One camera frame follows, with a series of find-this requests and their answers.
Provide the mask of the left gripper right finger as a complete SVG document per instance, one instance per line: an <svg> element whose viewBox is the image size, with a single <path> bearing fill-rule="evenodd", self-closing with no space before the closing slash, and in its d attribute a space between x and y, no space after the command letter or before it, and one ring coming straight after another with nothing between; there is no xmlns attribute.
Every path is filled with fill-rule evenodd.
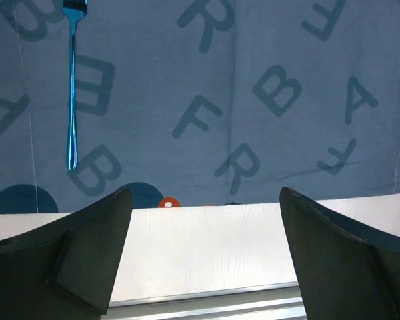
<svg viewBox="0 0 400 320"><path fill-rule="evenodd" d="M279 204L308 319L400 319L400 237L288 187Z"/></svg>

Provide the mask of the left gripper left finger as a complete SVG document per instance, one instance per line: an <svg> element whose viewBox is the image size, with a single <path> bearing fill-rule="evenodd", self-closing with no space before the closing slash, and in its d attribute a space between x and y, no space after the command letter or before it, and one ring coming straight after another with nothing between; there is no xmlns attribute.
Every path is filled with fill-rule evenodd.
<svg viewBox="0 0 400 320"><path fill-rule="evenodd" d="M100 319L107 313L133 194L120 188L90 206L0 240L0 319Z"/></svg>

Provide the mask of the blue letter placemat cloth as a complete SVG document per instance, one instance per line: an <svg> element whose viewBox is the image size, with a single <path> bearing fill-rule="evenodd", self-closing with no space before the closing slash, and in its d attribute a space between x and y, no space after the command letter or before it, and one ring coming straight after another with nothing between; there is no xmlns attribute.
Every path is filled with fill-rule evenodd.
<svg viewBox="0 0 400 320"><path fill-rule="evenodd" d="M400 193L400 1L0 1L0 214Z"/></svg>

